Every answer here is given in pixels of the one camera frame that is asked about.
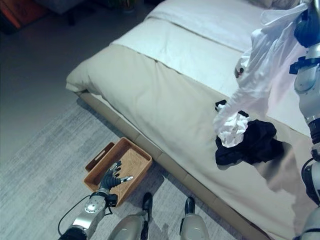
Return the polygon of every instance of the gray rug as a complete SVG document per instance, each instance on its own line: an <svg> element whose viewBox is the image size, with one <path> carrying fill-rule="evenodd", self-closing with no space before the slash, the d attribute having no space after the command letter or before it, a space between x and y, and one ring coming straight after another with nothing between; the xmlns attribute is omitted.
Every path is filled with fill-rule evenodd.
<svg viewBox="0 0 320 240"><path fill-rule="evenodd" d="M84 166L109 142L122 133L95 113L82 100L56 117L25 147L1 163L0 236L4 240L58 239L60 218L82 197L91 192L83 184ZM113 215L98 225L92 240L104 240L128 214L140 210L146 191L153 194L150 240L177 240L184 204L193 194L154 163L137 189ZM244 237L199 199L201 215L212 240L243 240ZM83 207L80 204L62 222L64 232Z"/></svg>

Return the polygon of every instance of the robot leg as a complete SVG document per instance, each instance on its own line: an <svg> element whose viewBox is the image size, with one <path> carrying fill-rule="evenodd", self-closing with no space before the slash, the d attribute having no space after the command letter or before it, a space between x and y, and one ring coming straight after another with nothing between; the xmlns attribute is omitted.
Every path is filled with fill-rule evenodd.
<svg viewBox="0 0 320 240"><path fill-rule="evenodd" d="M126 216L112 231L108 240L140 240L147 212Z"/></svg>
<svg viewBox="0 0 320 240"><path fill-rule="evenodd" d="M181 240L209 240L209 234L204 220L195 214L195 200L189 197L185 201L185 217L180 226Z"/></svg>
<svg viewBox="0 0 320 240"><path fill-rule="evenodd" d="M152 215L153 196L143 196L142 211L122 219L112 231L108 240L147 240Z"/></svg>

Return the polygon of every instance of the black cable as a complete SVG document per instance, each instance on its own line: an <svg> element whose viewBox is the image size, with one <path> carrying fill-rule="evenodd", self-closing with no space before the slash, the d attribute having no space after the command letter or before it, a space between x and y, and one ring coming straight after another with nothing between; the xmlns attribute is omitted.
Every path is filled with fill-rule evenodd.
<svg viewBox="0 0 320 240"><path fill-rule="evenodd" d="M105 214L105 216L113 214L113 212L111 211L111 208L109 206L108 206L108 209L109 209L109 213Z"/></svg>
<svg viewBox="0 0 320 240"><path fill-rule="evenodd" d="M308 161L305 162L305 164L303 165L302 169L301 169L301 176L304 175L304 170L306 168L306 166L308 165L308 163L310 163L314 158L310 158Z"/></svg>
<svg viewBox="0 0 320 240"><path fill-rule="evenodd" d="M79 203L81 203L83 200L85 200L87 197L90 197L90 195L85 196L84 198L82 198L80 201L78 201L78 203L76 203L65 215L63 215L63 217L60 219L59 223L58 223L58 233L60 236L62 236L61 232L60 232L60 224L61 221L65 218L65 216L67 216L68 213L70 213L72 211L72 209L74 209Z"/></svg>

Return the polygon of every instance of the black garment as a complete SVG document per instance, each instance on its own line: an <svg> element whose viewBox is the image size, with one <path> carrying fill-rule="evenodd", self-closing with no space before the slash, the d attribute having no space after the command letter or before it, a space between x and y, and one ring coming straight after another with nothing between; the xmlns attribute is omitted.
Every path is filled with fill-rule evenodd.
<svg viewBox="0 0 320 240"><path fill-rule="evenodd" d="M249 164L267 162L284 154L281 141L275 140L277 130L270 122L254 120L248 122L243 141L234 147L224 147L217 136L215 161L218 165L229 165L243 160Z"/></svg>

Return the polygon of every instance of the robotic arm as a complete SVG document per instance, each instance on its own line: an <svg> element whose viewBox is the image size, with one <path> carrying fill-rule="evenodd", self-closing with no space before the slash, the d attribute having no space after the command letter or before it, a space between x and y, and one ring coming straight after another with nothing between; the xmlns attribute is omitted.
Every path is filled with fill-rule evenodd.
<svg viewBox="0 0 320 240"><path fill-rule="evenodd" d="M299 20L294 36L308 48L306 56L290 66L296 74L294 89L299 95L299 108L310 128L312 158L301 170L307 195L318 205L308 217L301 236L295 240L320 239L320 0L313 0Z"/></svg>
<svg viewBox="0 0 320 240"><path fill-rule="evenodd" d="M117 205L118 196L109 194L111 188L133 179L133 176L117 178L120 165L121 162L118 161L109 168L102 178L98 191L90 196L83 211L59 240L89 240L92 237L98 223L105 216L106 208L110 209Z"/></svg>

